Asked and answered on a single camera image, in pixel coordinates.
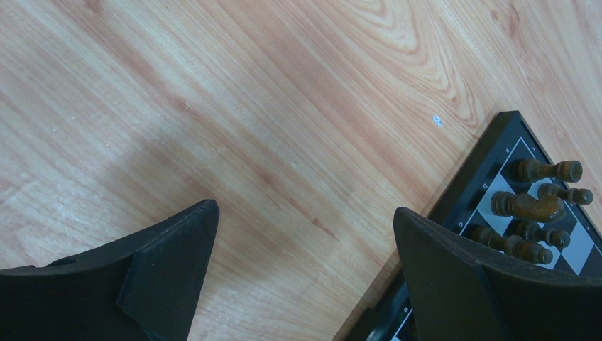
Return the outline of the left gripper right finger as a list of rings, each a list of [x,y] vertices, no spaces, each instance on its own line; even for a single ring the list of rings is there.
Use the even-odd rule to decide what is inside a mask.
[[[601,280],[521,261],[407,207],[393,229],[421,340],[600,340]]]

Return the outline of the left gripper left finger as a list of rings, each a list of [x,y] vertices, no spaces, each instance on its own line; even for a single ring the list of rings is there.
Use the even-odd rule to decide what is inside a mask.
[[[186,340],[219,224],[203,200],[47,266],[1,271],[2,340]]]

